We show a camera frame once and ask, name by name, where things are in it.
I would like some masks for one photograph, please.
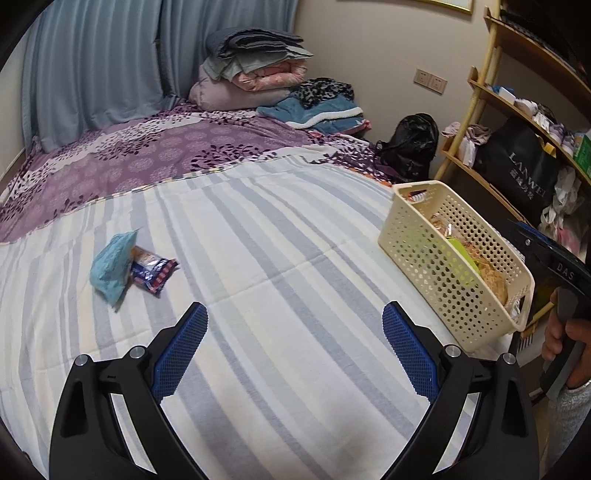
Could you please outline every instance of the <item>bed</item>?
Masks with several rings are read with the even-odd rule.
[[[391,194],[372,160],[352,137],[191,106],[30,157],[0,219],[0,417],[40,472],[73,359],[147,345],[200,301],[210,328],[163,409],[212,480],[380,478],[428,407],[384,338],[384,305],[453,338],[377,245]],[[133,229],[180,268],[160,298],[132,287],[115,312],[90,265]]]

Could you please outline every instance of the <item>gray sweater sleeve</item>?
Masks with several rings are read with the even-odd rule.
[[[576,390],[563,390],[557,402],[550,402],[550,431],[545,453],[545,470],[549,470],[564,453],[591,409],[591,382]]]

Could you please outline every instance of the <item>shelf board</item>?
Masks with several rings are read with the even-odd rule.
[[[498,26],[497,45],[503,47],[507,55],[554,85],[587,119],[591,120],[591,88],[566,66],[564,60],[523,33],[492,17],[488,9],[485,11],[485,21],[489,29],[492,25]]]
[[[493,185],[488,183],[484,179],[484,177],[482,175],[480,175],[476,170],[474,170],[473,168],[470,168],[470,167],[466,167],[459,158],[456,158],[456,157],[450,155],[446,150],[442,150],[441,152],[445,155],[445,157],[448,160],[450,160],[452,163],[457,165],[459,168],[461,168],[463,171],[465,171],[468,175],[470,175],[474,180],[476,180],[480,185],[482,185],[482,187],[484,187],[485,190],[487,190],[494,198],[496,198],[498,200],[498,202],[501,203],[503,205],[503,207],[505,207],[511,215],[513,215],[513,217],[515,217],[520,222],[525,222],[528,225],[530,225],[530,223],[519,212],[519,210],[517,210],[515,207],[513,207],[513,205],[511,205],[511,203],[509,202],[509,200],[507,200],[505,198],[505,196],[501,192],[499,192],[499,190],[497,190]]]
[[[473,89],[481,90],[482,95],[486,99],[487,103],[490,103],[497,110],[499,110],[503,113],[506,113],[508,115],[517,115],[517,116],[521,117],[523,120],[525,120],[526,122],[528,122],[532,127],[534,127],[538,131],[538,133],[542,137],[544,137],[544,139],[547,142],[549,142],[550,144],[552,144],[556,147],[556,151],[557,151],[558,156],[563,157],[563,159],[565,159],[566,163],[570,167],[573,167],[577,171],[577,173],[579,174],[579,177],[580,177],[583,185],[585,185],[586,189],[587,190],[591,189],[591,179],[587,176],[587,174],[584,172],[584,170],[581,167],[579,167],[579,165],[573,160],[573,157],[571,157],[568,153],[566,153],[564,148],[562,148],[562,146],[554,138],[552,138],[546,130],[544,130],[542,127],[540,127],[531,118],[527,117],[527,115],[524,114],[521,110],[519,110],[515,105],[511,105],[504,98],[501,98],[495,92],[490,90],[490,88],[487,88],[484,85],[480,85],[478,82],[475,82],[472,79],[469,79],[468,83],[470,83],[470,86]]]

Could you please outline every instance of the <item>black and white patterned fabric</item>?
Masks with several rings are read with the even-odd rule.
[[[350,84],[325,77],[306,80],[299,87],[294,88],[291,95],[297,98],[306,109],[320,102],[337,98],[339,95],[351,101],[355,100],[355,93]]]

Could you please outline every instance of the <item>storage basket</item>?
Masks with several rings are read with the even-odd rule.
[[[473,352],[515,330],[523,331],[534,294],[534,278],[517,254],[476,211],[439,181],[395,185],[392,209],[378,243],[435,310],[459,345]],[[426,192],[419,201],[407,197]],[[430,223],[447,218],[499,272],[506,275],[509,309],[525,296],[512,320],[480,275]]]

